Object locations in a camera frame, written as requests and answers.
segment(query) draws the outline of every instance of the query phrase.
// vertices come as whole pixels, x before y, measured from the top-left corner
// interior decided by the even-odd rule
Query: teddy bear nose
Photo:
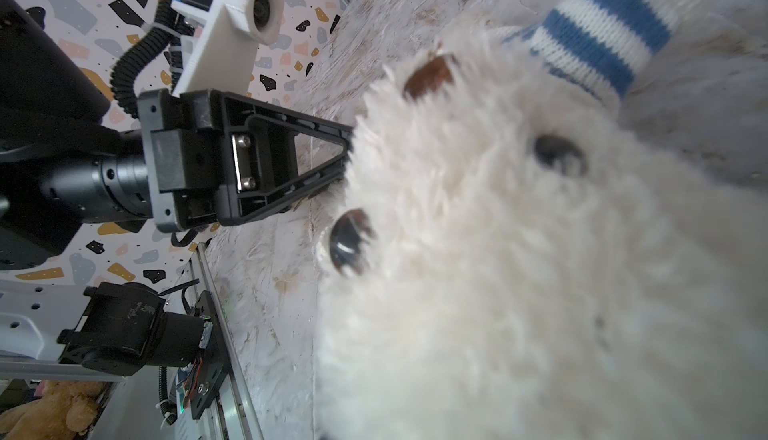
[[[457,63],[456,57],[452,54],[440,55],[413,72],[402,90],[406,98],[416,100],[437,91],[443,84],[452,84],[453,76],[448,69],[449,61]]]
[[[361,209],[354,209],[341,215],[331,229],[329,252],[333,266],[342,271],[344,266],[356,273],[362,272],[360,249],[365,238],[372,237],[368,215]]]
[[[565,176],[582,176],[587,173],[584,152],[576,144],[557,135],[542,135],[533,146],[536,160]]]

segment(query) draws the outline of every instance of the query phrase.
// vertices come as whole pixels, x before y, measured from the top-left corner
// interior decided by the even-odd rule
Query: terrazzo wallpaper
[[[15,0],[44,25],[45,32],[112,99],[108,82],[119,56],[138,42],[152,22],[158,0]],[[342,11],[339,0],[285,0],[280,36],[262,46],[246,93],[290,108],[291,92],[315,67],[312,61],[328,42]],[[139,76],[137,90],[170,84],[168,53],[156,58]],[[112,102],[103,125],[116,130],[139,128],[138,121]],[[3,280],[51,284],[97,285],[109,282],[157,283],[163,289],[180,274],[197,243],[211,238],[218,224],[199,234],[188,248],[170,244],[150,220],[138,234],[116,224],[83,225],[58,257],[30,270],[0,272]]]

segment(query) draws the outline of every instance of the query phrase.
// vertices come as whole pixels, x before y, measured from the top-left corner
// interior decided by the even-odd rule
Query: brown teddy bear
[[[101,382],[47,380],[43,397],[0,415],[5,440],[72,440],[96,419]]]

